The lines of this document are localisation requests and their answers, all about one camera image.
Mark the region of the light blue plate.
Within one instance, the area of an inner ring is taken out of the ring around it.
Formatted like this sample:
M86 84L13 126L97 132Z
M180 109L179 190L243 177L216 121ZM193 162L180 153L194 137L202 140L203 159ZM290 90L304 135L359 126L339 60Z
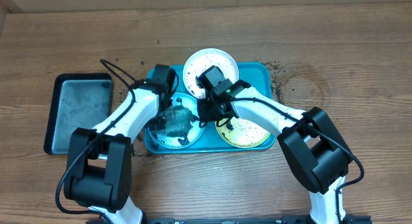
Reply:
M173 106L167 112L167 120L174 121L175 131L173 135L155 138L149 131L150 124L146 130L152 140L162 147L168 149L189 147L203 133L197 112L197 100L186 93L175 93L171 98L173 99Z

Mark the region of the dark green sponge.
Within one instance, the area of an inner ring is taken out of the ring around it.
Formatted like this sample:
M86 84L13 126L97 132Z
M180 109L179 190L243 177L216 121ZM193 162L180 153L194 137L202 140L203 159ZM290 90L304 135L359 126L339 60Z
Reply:
M175 131L174 121L172 120L160 120L149 127L149 131L155 138L161 136L172 136Z

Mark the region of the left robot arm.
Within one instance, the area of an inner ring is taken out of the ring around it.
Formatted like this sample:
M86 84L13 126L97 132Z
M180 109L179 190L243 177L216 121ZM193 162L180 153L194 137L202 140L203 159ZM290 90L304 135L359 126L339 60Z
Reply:
M91 129L78 128L70 138L66 171L55 192L97 214L105 223L141 223L144 213L132 202L133 141L151 119L164 112L174 93L172 82L143 80L128 87L127 97Z

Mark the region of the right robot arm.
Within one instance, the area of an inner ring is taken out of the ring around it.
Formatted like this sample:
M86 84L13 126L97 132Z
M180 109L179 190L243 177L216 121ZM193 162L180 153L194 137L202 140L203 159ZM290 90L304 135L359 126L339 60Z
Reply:
M274 135L292 174L310 193L311 221L345 221L341 192L355 157L325 111L286 107L243 80L198 79L196 85L204 91L198 101L201 122L241 118Z

